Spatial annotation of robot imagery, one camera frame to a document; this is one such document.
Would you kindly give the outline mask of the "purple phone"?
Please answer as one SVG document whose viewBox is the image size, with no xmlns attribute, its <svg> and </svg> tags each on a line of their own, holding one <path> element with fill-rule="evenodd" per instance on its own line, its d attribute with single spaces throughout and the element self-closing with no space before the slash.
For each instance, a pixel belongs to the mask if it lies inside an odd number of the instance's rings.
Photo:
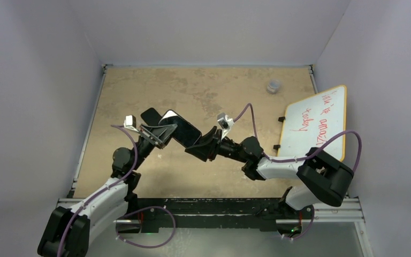
<svg viewBox="0 0 411 257">
<path fill-rule="evenodd" d="M 176 139 L 185 148 L 191 147 L 202 137 L 201 131 L 193 126 L 190 122 L 176 113 L 174 110 L 168 110 L 158 122 L 160 126 L 176 125 L 177 128 L 172 133 Z"/>
</svg>

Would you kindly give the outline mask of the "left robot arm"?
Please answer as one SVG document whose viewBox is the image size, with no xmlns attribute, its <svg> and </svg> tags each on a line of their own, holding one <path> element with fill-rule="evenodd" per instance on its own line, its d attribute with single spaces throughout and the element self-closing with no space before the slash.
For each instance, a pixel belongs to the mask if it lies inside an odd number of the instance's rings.
<svg viewBox="0 0 411 257">
<path fill-rule="evenodd" d="M 176 124 L 141 125 L 131 149 L 113 153 L 112 174 L 97 191 L 68 207 L 58 206 L 50 215 L 37 253 L 40 256 L 85 256 L 94 239 L 114 220 L 131 219 L 140 212 L 133 192 L 141 174 L 136 169 L 154 148 L 170 141 Z"/>
</svg>

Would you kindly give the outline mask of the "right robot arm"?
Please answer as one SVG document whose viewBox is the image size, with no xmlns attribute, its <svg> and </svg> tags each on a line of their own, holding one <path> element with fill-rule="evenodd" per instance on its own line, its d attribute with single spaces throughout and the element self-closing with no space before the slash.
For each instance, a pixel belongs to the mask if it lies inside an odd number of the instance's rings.
<svg viewBox="0 0 411 257">
<path fill-rule="evenodd" d="M 355 170 L 327 153 L 325 148 L 349 134 L 349 130 L 334 135 L 320 147 L 311 147 L 303 157 L 287 159 L 266 155 L 255 136 L 236 143 L 228 137 L 220 139 L 220 133 L 214 127 L 185 152 L 204 162 L 213 161 L 218 155 L 241 162 L 244 164 L 242 171 L 251 180 L 301 180 L 303 185 L 287 190 L 279 203 L 279 211 L 284 217 L 291 218 L 300 209 L 319 202 L 332 207 L 342 205 Z"/>
</svg>

